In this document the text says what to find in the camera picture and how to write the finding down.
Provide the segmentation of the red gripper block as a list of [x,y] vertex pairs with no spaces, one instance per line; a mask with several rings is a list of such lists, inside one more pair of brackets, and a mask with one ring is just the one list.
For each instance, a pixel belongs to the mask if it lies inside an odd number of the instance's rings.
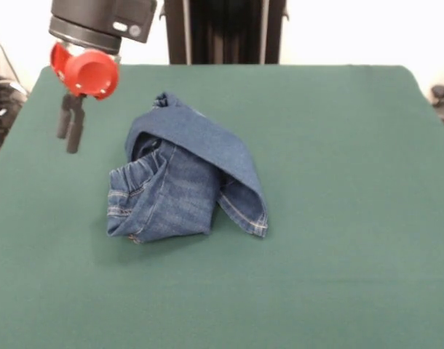
[[65,139],[68,133],[66,151],[74,154],[79,149],[84,126],[85,96],[103,100],[112,95],[119,82],[119,64],[100,50],[85,49],[74,54],[58,42],[51,50],[50,65],[73,95],[66,93],[63,96],[57,137]]

